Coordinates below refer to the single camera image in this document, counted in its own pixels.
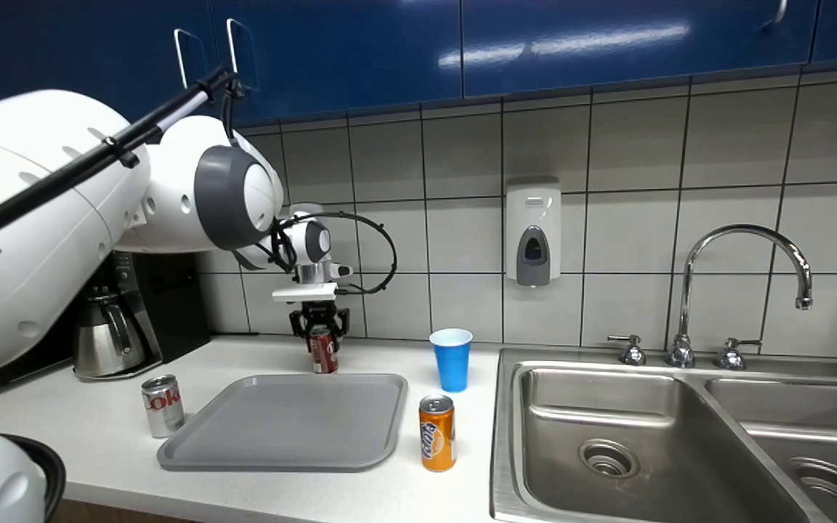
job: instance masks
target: stainless steel carafe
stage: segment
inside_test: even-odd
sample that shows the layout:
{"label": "stainless steel carafe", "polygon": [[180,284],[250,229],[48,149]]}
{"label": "stainless steel carafe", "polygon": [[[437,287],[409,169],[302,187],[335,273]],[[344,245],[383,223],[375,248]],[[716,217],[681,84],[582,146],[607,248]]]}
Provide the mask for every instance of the stainless steel carafe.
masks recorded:
{"label": "stainless steel carafe", "polygon": [[97,284],[80,307],[72,373],[81,382],[100,382],[125,374],[143,366],[145,357],[145,339],[123,297],[109,284]]}

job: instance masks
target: stainless steel sink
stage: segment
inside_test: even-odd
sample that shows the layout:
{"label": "stainless steel sink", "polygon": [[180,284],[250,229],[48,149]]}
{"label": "stainless steel sink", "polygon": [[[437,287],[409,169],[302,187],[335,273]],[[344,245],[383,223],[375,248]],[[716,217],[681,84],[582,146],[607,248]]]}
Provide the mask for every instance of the stainless steel sink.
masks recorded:
{"label": "stainless steel sink", "polygon": [[717,377],[710,393],[837,520],[837,384]]}
{"label": "stainless steel sink", "polygon": [[837,366],[504,352],[497,520],[837,520]]}

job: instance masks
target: sink basin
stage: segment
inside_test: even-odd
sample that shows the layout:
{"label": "sink basin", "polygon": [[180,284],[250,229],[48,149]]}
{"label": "sink basin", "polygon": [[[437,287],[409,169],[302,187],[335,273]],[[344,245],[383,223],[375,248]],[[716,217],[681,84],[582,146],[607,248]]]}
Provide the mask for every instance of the sink basin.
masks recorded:
{"label": "sink basin", "polygon": [[837,520],[837,384],[716,377],[707,390]]}
{"label": "sink basin", "polygon": [[520,370],[520,493],[627,520],[805,520],[733,428],[672,374]]}

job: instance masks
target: backsplash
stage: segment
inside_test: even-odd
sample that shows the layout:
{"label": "backsplash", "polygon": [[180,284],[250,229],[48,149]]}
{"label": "backsplash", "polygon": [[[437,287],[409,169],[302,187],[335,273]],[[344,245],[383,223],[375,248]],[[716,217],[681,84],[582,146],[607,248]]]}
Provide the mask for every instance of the backsplash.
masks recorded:
{"label": "backsplash", "polygon": [[[388,113],[244,130],[287,183],[292,204],[354,209],[388,223],[401,270],[388,293],[345,300],[348,338],[428,339],[465,325],[485,342],[604,347],[640,335],[664,350],[678,322],[683,262],[710,229],[747,220],[794,239],[813,267],[796,312],[792,262],[765,239],[704,249],[690,335],[763,338],[765,355],[837,357],[837,74],[696,81]],[[504,187],[565,188],[565,273],[546,287],[504,277]],[[377,281],[383,241],[331,220],[335,260]],[[292,335],[270,291],[292,278],[202,257],[218,331]]]}

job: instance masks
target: orange soda can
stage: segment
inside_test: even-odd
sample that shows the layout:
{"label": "orange soda can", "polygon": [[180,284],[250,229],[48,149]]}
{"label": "orange soda can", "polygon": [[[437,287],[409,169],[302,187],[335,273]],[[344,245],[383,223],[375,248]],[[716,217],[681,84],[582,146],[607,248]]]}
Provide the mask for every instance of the orange soda can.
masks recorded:
{"label": "orange soda can", "polygon": [[453,400],[447,395],[420,400],[420,440],[428,470],[453,469]]}

